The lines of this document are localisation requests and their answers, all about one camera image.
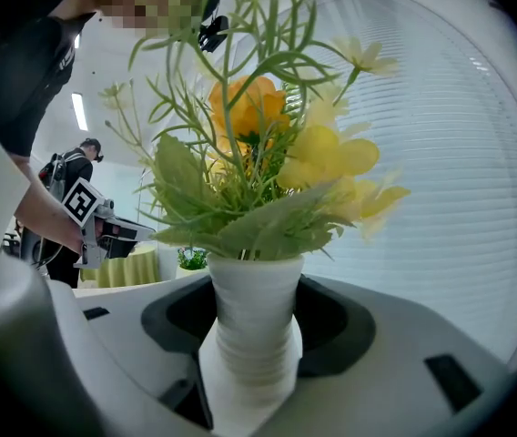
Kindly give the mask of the person's left hand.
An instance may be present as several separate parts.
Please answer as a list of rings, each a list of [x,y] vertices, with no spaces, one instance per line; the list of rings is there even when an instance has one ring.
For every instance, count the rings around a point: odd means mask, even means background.
[[[59,227],[59,243],[80,254],[83,246],[81,228],[69,217]]]

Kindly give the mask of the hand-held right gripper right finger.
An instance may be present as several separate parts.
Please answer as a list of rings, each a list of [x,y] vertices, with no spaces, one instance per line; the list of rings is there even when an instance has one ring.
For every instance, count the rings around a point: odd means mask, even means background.
[[[302,276],[296,388],[262,436],[467,436],[507,366],[434,310]]]

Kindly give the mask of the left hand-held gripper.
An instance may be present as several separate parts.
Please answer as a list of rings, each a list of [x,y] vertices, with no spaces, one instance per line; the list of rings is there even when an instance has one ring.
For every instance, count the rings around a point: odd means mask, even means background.
[[[114,201],[105,198],[87,180],[79,178],[63,200],[67,215],[80,227],[80,269],[98,269],[105,259],[126,258],[137,243],[155,231],[134,221],[117,218]]]

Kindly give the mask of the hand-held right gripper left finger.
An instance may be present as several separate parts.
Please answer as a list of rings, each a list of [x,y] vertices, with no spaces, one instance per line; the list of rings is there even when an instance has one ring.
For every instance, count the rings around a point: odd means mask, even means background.
[[[103,429],[212,429],[198,356],[216,316],[209,275],[87,295],[48,287],[74,377]]]

